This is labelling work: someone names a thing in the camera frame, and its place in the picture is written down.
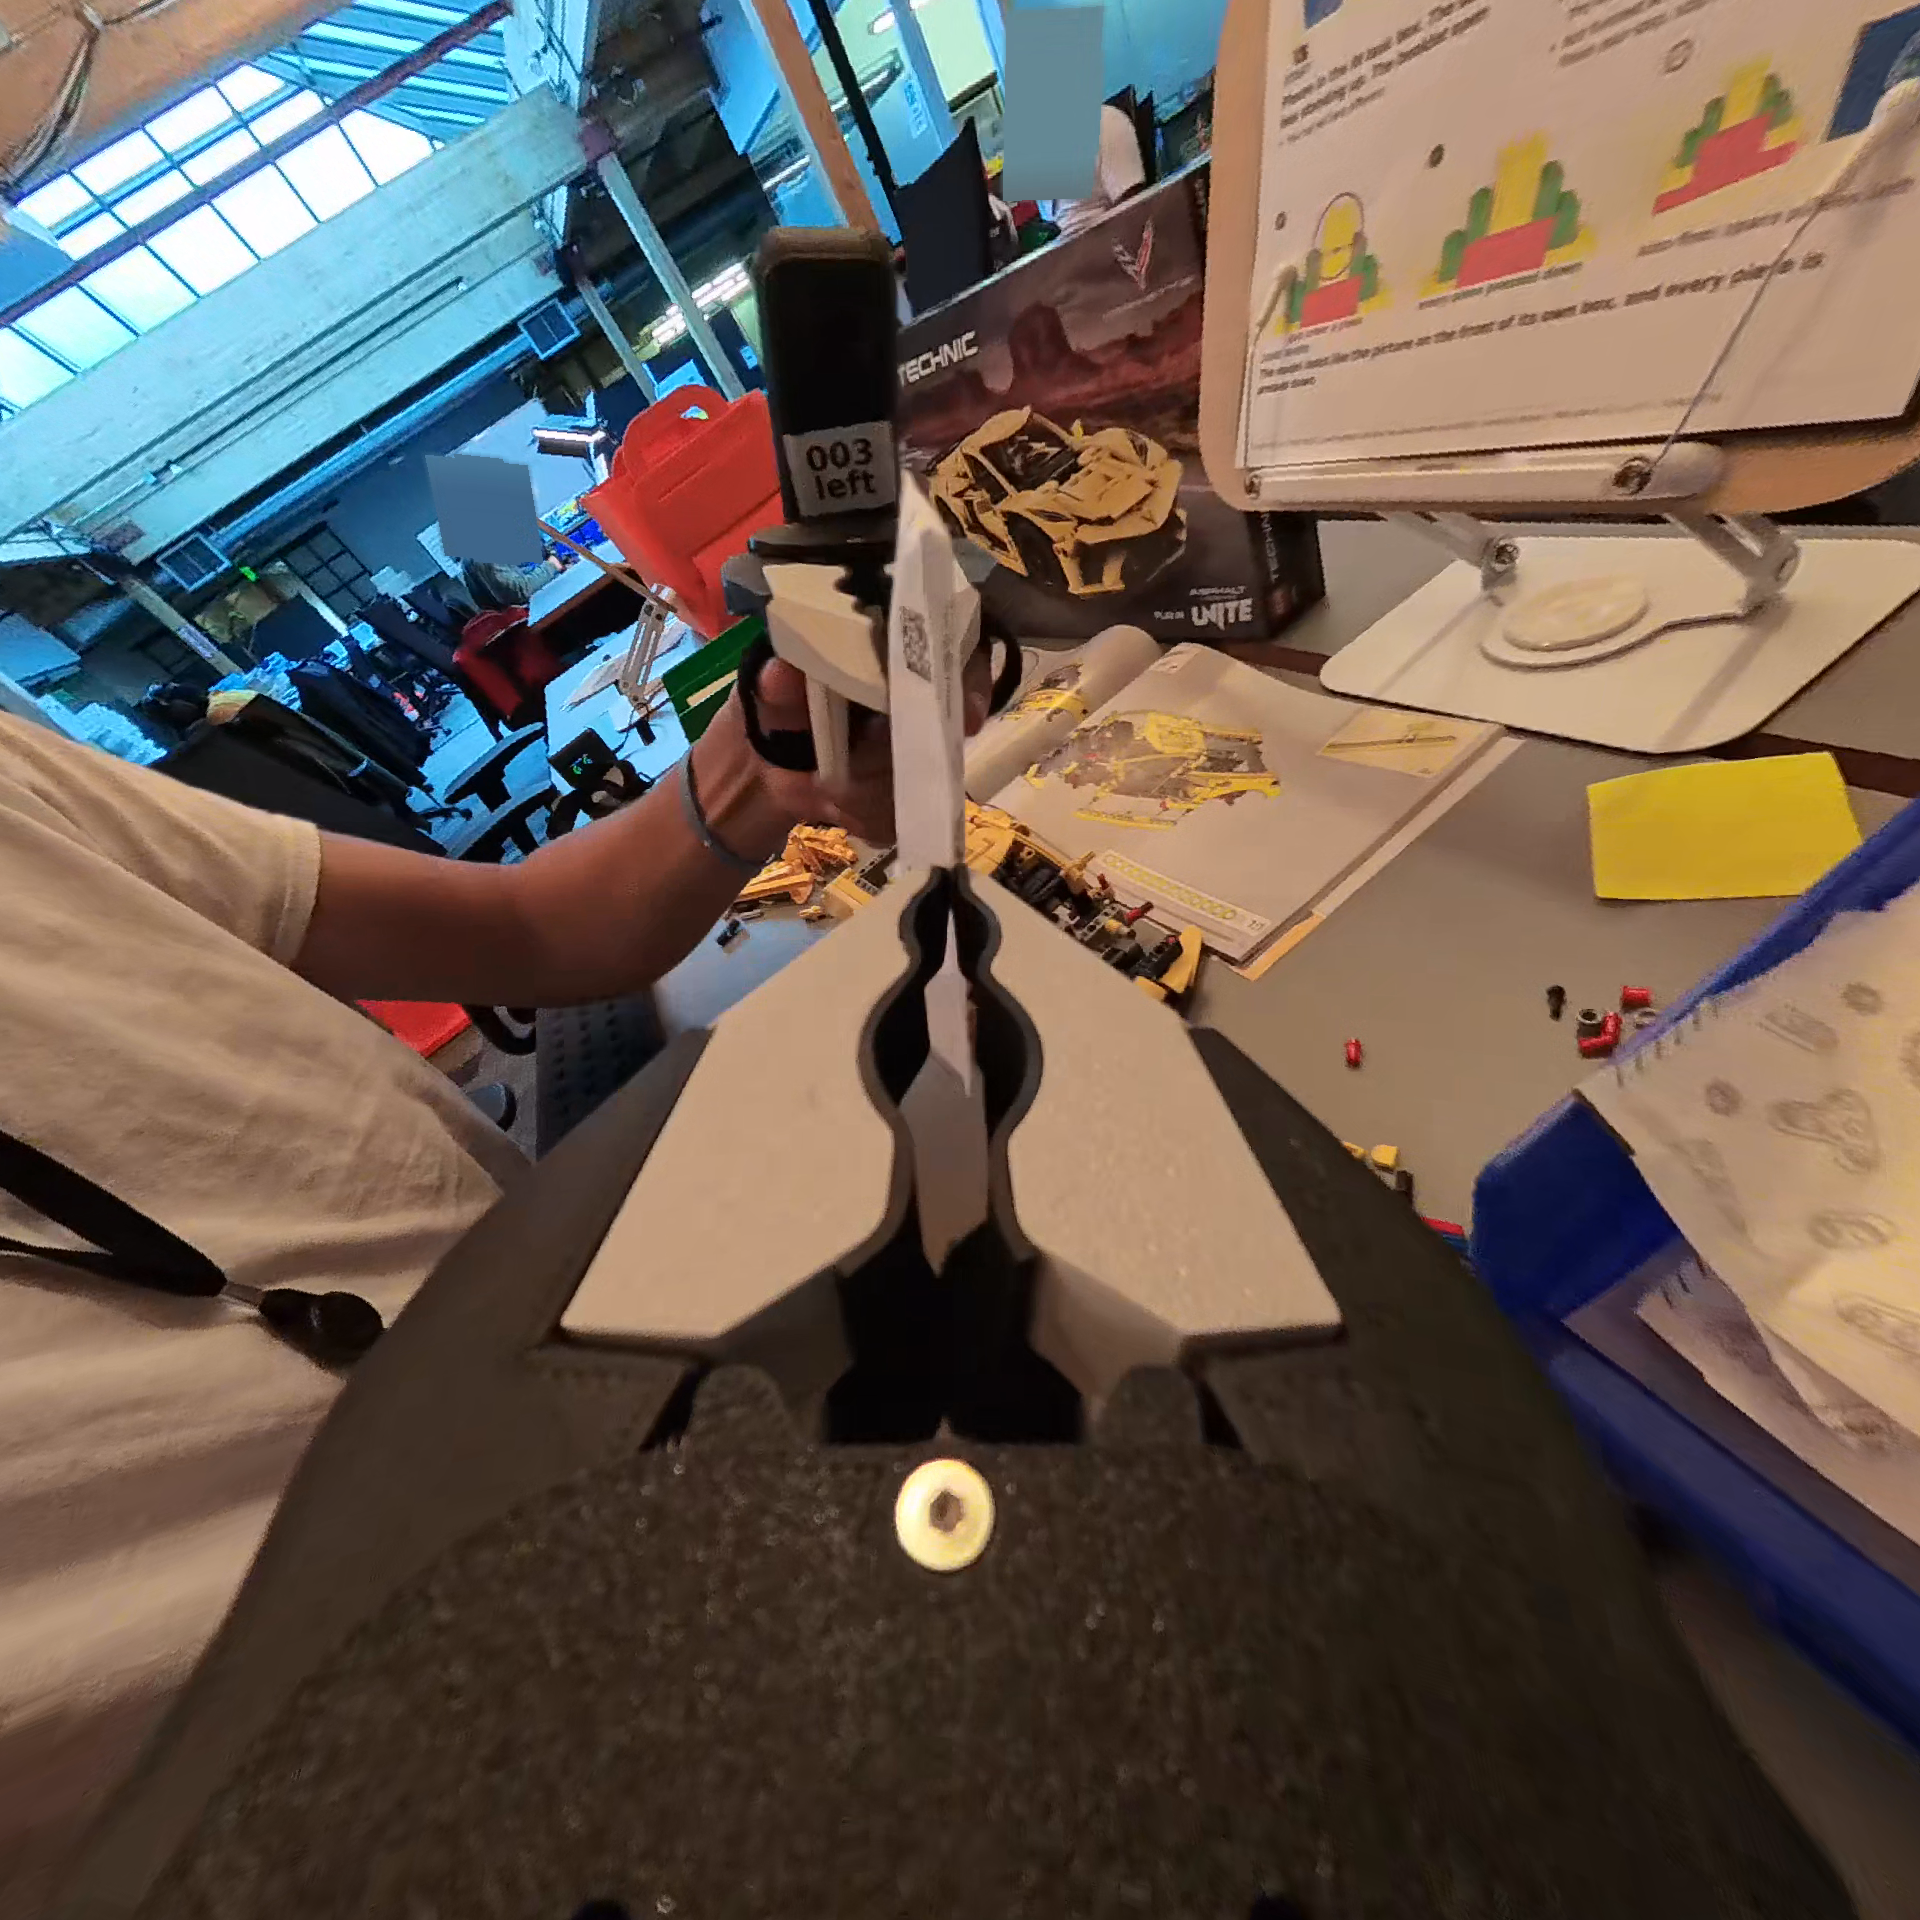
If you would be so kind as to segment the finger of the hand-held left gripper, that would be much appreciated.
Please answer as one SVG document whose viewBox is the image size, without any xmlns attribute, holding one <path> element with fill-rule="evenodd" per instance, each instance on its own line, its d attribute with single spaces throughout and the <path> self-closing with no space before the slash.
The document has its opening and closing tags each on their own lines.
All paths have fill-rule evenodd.
<svg viewBox="0 0 1920 1920">
<path fill-rule="evenodd" d="M 836 567 L 772 567 L 772 651 L 813 680 L 882 680 L 882 618 Z"/>
</svg>

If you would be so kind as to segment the red office chair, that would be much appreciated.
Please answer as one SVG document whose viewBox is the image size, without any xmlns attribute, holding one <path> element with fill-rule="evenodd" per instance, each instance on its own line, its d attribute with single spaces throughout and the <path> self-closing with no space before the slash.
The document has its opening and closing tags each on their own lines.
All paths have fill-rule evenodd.
<svg viewBox="0 0 1920 1920">
<path fill-rule="evenodd" d="M 454 649 L 455 678 L 492 729 L 521 732 L 545 712 L 545 688 L 563 663 L 529 626 L 526 608 L 475 613 Z"/>
</svg>

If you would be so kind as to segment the green plastic bin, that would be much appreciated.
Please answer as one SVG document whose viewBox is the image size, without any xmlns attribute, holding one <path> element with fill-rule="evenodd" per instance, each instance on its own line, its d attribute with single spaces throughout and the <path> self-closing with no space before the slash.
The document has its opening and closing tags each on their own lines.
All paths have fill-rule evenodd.
<svg viewBox="0 0 1920 1920">
<path fill-rule="evenodd" d="M 694 745 L 733 695 L 743 658 L 765 638 L 765 618 L 737 618 L 719 638 L 678 646 L 658 687 L 674 712 L 683 740 Z"/>
</svg>

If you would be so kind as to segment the blue plastic bin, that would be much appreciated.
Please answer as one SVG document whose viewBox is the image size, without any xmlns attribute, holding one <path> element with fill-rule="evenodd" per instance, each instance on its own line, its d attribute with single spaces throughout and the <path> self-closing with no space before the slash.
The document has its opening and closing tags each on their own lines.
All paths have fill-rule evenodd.
<svg viewBox="0 0 1920 1920">
<path fill-rule="evenodd" d="M 1907 804 L 1605 1067 L 1915 877 Z M 1478 1175 L 1476 1274 L 1621 1490 L 1915 1746 L 1915 1437 L 1755 1333 L 1576 1093 Z"/>
</svg>

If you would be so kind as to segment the white metal stand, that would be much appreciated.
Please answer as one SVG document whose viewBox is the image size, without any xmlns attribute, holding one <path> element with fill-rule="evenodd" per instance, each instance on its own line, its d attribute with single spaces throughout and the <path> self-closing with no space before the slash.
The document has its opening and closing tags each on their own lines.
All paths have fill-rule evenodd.
<svg viewBox="0 0 1920 1920">
<path fill-rule="evenodd" d="M 529 601 L 529 637 L 561 673 L 542 691 L 545 742 L 579 734 L 603 745 L 652 745 L 667 717 L 658 669 L 686 642 L 670 601 L 646 589 L 612 541 L 586 533 L 558 545 L 567 566 Z"/>
</svg>

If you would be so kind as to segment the pile of yellow brick parts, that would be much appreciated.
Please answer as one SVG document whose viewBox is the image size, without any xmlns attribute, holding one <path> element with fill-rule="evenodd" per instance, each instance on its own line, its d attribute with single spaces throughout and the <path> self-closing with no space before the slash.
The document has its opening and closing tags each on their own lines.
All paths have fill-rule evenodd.
<svg viewBox="0 0 1920 1920">
<path fill-rule="evenodd" d="M 836 825 L 802 824 L 789 831 L 780 852 L 737 893 L 729 915 L 793 909 L 805 923 L 834 919 L 830 890 L 861 864 L 865 847 Z"/>
</svg>

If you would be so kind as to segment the person in beige shirt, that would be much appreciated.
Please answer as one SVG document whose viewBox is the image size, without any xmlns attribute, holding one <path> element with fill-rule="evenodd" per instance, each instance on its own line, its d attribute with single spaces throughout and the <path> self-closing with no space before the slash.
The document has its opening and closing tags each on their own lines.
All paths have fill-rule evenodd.
<svg viewBox="0 0 1920 1920">
<path fill-rule="evenodd" d="M 525 1167 L 292 972 L 307 824 L 5 717 L 2 1122 L 249 1287 L 395 1316 Z M 36 1915 L 339 1379 L 227 1303 L 5 1259 L 2 1902 Z"/>
</svg>

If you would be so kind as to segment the person's left hand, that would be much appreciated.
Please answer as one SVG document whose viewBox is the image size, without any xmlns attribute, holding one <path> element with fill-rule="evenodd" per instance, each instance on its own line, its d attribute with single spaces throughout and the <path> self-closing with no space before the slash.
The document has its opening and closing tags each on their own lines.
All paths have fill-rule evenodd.
<svg viewBox="0 0 1920 1920">
<path fill-rule="evenodd" d="M 798 734 L 813 745 L 813 683 L 782 659 L 753 678 L 737 675 L 729 699 L 686 754 L 683 803 L 708 849 L 753 874 L 780 852 L 790 829 L 845 829 L 867 844 L 890 844 L 893 734 L 886 715 L 851 707 L 849 754 L 839 773 L 805 773 L 769 764 L 757 742 Z"/>
</svg>

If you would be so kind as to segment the large printed paper bag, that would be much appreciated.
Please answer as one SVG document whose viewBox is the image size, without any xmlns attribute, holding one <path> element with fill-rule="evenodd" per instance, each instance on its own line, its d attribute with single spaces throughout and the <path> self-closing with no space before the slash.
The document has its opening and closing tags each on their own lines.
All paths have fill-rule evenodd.
<svg viewBox="0 0 1920 1920">
<path fill-rule="evenodd" d="M 1835 915 L 1576 1094 L 1755 1333 L 1915 1437 L 1915 890 Z"/>
</svg>

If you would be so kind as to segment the yellow paper scrap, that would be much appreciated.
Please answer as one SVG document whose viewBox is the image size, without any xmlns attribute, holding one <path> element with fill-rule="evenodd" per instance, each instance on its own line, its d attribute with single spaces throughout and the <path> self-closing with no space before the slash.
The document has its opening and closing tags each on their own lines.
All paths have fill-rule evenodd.
<svg viewBox="0 0 1920 1920">
<path fill-rule="evenodd" d="M 1593 894 L 1794 901 L 1862 847 L 1832 754 L 1712 761 L 1587 790 Z"/>
</svg>

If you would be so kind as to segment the printed instruction sheet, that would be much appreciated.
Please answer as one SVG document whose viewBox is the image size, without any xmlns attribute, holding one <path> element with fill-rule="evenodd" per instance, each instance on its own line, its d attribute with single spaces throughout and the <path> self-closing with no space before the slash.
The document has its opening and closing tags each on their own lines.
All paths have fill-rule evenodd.
<svg viewBox="0 0 1920 1920">
<path fill-rule="evenodd" d="M 1915 7 L 1269 7 L 1250 467 L 1915 402 Z"/>
</svg>

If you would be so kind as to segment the white wooden book stand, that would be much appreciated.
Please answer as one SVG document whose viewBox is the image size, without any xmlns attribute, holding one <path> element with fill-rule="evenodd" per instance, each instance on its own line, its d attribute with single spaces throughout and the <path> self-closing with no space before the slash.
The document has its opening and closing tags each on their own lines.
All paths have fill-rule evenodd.
<svg viewBox="0 0 1920 1920">
<path fill-rule="evenodd" d="M 1325 691 L 1621 754 L 1699 754 L 1759 732 L 1915 601 L 1915 541 L 1783 525 L 1911 467 L 1915 402 L 1837 429 L 1250 467 L 1237 388 L 1266 9 L 1229 7 L 1216 59 L 1208 481 L 1256 512 L 1397 524 L 1451 556 L 1324 663 Z"/>
</svg>

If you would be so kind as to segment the plain white paper bag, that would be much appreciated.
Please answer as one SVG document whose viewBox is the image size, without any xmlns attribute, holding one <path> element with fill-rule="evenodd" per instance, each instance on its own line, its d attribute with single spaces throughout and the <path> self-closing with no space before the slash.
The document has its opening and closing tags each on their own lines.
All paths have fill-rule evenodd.
<svg viewBox="0 0 1920 1920">
<path fill-rule="evenodd" d="M 965 673 L 977 644 L 980 608 L 940 516 L 910 469 L 898 476 L 890 578 L 886 687 L 897 866 L 901 874 L 944 874 L 965 861 Z M 985 1213 L 985 1122 L 976 1087 L 973 1002 L 950 910 L 936 919 L 936 932 L 947 948 L 925 984 L 927 1060 L 901 1098 L 931 1267 L 940 1267 Z"/>
</svg>

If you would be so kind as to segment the red plastic bin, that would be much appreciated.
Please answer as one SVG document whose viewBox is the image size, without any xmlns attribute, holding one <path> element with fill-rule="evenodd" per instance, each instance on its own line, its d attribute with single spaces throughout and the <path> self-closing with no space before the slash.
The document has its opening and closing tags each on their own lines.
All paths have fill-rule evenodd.
<svg viewBox="0 0 1920 1920">
<path fill-rule="evenodd" d="M 724 566 L 782 518 L 765 397 L 664 394 L 631 422 L 583 509 L 699 638 L 719 638 L 733 624 Z"/>
</svg>

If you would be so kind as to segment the instruction booklet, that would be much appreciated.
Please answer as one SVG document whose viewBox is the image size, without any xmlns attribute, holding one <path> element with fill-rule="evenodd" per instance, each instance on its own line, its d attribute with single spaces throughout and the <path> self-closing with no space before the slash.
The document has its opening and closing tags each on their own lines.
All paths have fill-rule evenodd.
<svg viewBox="0 0 1920 1920">
<path fill-rule="evenodd" d="M 1498 727 L 1353 704 L 1136 628 L 1024 649 L 1012 702 L 965 749 L 1001 864 L 1054 857 L 1116 915 L 1195 928 L 1245 965 L 1452 803 Z"/>
</svg>

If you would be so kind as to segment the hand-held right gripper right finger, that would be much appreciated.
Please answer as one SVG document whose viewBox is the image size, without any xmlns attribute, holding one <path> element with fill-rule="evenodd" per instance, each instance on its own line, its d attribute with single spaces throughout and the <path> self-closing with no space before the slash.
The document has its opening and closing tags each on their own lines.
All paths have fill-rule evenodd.
<svg viewBox="0 0 1920 1920">
<path fill-rule="evenodd" d="M 965 868 L 952 932 L 1026 1346 L 1101 1406 L 1140 1369 L 1339 1340 L 1343 1308 L 1187 1025 Z"/>
</svg>

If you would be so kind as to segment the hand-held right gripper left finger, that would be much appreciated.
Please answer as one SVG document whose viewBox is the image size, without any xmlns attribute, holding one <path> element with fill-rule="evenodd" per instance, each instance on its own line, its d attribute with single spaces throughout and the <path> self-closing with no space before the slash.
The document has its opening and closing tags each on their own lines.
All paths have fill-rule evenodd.
<svg viewBox="0 0 1920 1920">
<path fill-rule="evenodd" d="M 567 1344 L 664 1360 L 849 1360 L 844 1286 L 915 1213 L 901 1101 L 931 1060 L 947 870 L 901 874 L 733 1005 L 574 1287 Z"/>
</svg>

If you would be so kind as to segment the grey desk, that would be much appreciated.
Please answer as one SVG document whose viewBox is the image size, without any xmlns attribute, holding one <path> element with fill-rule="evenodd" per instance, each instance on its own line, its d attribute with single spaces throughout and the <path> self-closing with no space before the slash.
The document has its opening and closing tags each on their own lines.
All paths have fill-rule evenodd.
<svg viewBox="0 0 1920 1920">
<path fill-rule="evenodd" d="M 1217 1367 L 1253 1414 L 1277 1414 L 1282 1472 L 1308 1480 L 1353 1530 L 1304 1597 L 1325 1629 L 1294 1621 L 1264 1586 L 1229 1598 L 1233 1625 L 1269 1621 L 1279 1654 L 1324 1658 L 1362 1683 L 1410 1652 L 1373 1617 L 1337 1604 L 1335 1577 L 1377 1572 L 1397 1549 L 1448 1565 L 1436 1586 L 1386 1582 L 1410 1629 L 1471 1630 L 1489 1652 L 1416 1677 L 1476 1705 L 1518 1696 L 1525 1652 L 1565 1652 L 1601 1594 L 1626 1586 L 1630 1625 L 1654 1622 L 1675 1654 L 1678 1597 L 1716 1708 L 1732 1710 L 1794 1817 L 1832 1857 L 1862 1915 L 1915 1915 L 1915 1760 L 1802 1660 L 1778 1629 L 1691 1563 L 1646 1577 L 1620 1503 L 1511 1325 L 1456 1255 L 1372 1193 L 1322 1131 L 1353 1122 L 1410 1153 L 1423 1204 L 1468 1204 L 1478 1170 L 1583 1077 L 1571 1029 L 1550 1026 L 1542 990 L 1609 996 L 1647 984 L 1662 1002 L 1732 960 L 1783 901 L 1601 902 L 1593 897 L 1587 787 L 1646 764 L 1565 745 L 1504 746 L 1476 764 L 1436 820 L 1335 909 L 1260 984 L 1209 972 L 1196 1021 L 1264 1069 L 1308 1120 L 1283 1129 L 1287 1204 L 1312 1254 L 1356 1255 L 1362 1286 L 1349 1346 L 1308 1346 Z M 1357 1038 L 1365 1067 L 1344 1069 Z"/>
</svg>

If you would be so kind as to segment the pile of mixed brick pins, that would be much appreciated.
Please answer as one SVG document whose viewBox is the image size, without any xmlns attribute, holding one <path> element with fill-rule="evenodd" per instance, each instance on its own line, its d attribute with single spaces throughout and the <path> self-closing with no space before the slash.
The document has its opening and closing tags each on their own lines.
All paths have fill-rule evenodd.
<svg viewBox="0 0 1920 1920">
<path fill-rule="evenodd" d="M 1361 1163 L 1377 1182 L 1389 1187 L 1410 1213 L 1422 1218 L 1422 1225 L 1436 1236 L 1448 1249 L 1465 1255 L 1468 1254 L 1468 1233 L 1436 1213 L 1427 1211 L 1423 1195 L 1418 1191 L 1414 1170 L 1402 1160 L 1402 1151 L 1393 1145 L 1377 1145 L 1377 1149 L 1361 1149 L 1357 1143 L 1344 1141 L 1344 1153 Z"/>
</svg>

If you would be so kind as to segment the dark toy car set box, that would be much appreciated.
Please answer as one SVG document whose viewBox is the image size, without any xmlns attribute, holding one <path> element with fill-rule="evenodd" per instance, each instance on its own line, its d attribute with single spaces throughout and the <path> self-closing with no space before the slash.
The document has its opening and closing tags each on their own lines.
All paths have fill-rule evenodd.
<svg viewBox="0 0 1920 1920">
<path fill-rule="evenodd" d="M 898 330 L 901 462 L 1018 638 L 1266 644 L 1324 601 L 1315 520 L 1204 477 L 1208 206 L 1196 158 Z"/>
</svg>

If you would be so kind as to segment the person's left forearm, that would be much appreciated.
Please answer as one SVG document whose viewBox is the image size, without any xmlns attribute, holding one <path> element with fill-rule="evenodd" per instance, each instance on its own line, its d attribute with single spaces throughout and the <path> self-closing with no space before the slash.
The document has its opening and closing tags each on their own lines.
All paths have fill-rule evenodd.
<svg viewBox="0 0 1920 1920">
<path fill-rule="evenodd" d="M 292 968 L 338 998 L 541 1011 L 641 996 L 753 874 L 706 820 L 690 766 L 513 866 L 325 833 Z"/>
</svg>

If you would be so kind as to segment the yellow black brick car model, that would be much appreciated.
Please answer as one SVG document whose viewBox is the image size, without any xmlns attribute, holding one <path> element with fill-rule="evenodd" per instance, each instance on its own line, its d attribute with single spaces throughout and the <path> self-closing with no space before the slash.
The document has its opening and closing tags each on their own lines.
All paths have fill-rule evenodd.
<svg viewBox="0 0 1920 1920">
<path fill-rule="evenodd" d="M 877 901 L 897 877 L 897 849 L 867 844 L 845 829 L 807 829 L 830 847 L 816 886 L 820 913 L 840 919 Z M 965 803 L 962 861 L 973 897 L 1020 902 L 1109 973 L 1133 981 L 1157 1005 L 1180 1005 L 1202 972 L 1204 942 L 1195 926 L 1174 926 L 1153 902 L 1129 906 L 1118 881 L 1091 854 L 1054 849 L 1016 812 Z"/>
</svg>

